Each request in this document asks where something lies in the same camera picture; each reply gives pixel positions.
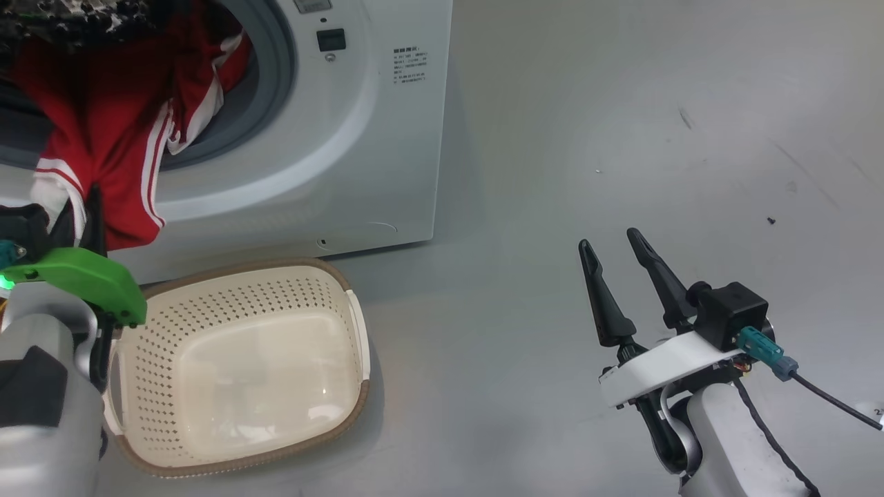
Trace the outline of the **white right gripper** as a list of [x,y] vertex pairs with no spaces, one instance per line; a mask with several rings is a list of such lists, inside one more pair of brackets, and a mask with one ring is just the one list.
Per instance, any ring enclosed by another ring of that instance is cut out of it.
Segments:
[[615,347],[618,364],[599,385],[607,403],[633,406],[643,419],[653,452],[679,477],[745,477],[747,407],[733,353],[723,353],[693,331],[697,309],[687,289],[637,228],[627,238],[664,309],[667,329],[689,331],[647,349],[606,285],[603,267],[588,240],[579,242],[588,302],[600,346]]

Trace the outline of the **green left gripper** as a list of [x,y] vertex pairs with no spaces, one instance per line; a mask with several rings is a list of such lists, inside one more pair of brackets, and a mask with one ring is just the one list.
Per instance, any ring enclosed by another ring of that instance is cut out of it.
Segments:
[[35,263],[3,268],[15,285],[41,281],[113,314],[117,323],[136,327],[146,321],[146,298],[128,268],[108,259],[102,193],[95,184],[84,201],[86,222],[77,245],[76,208],[66,201],[50,236],[54,249]]

